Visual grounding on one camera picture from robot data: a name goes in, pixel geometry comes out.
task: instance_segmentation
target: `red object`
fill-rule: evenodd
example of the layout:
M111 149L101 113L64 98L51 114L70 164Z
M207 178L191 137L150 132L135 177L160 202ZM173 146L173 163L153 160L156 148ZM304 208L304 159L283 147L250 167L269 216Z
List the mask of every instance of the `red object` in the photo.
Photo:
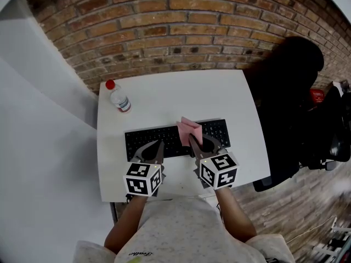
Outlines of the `red object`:
M324 92L322 90L310 89L309 92L311 99L315 105L321 103L324 100Z
M116 84L114 80L108 80L106 82L106 87L108 90L113 90L115 88Z

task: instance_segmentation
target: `person's arm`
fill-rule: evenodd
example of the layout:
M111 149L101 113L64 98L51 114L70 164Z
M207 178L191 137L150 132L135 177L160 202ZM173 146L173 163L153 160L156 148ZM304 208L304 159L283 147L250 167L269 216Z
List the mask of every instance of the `person's arm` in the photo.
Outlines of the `person's arm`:
M147 197L134 196L125 208L121 218L106 237L104 247L118 254L138 230Z
M230 188L224 187L215 192L226 230L243 243L256 236L254 225L240 208Z

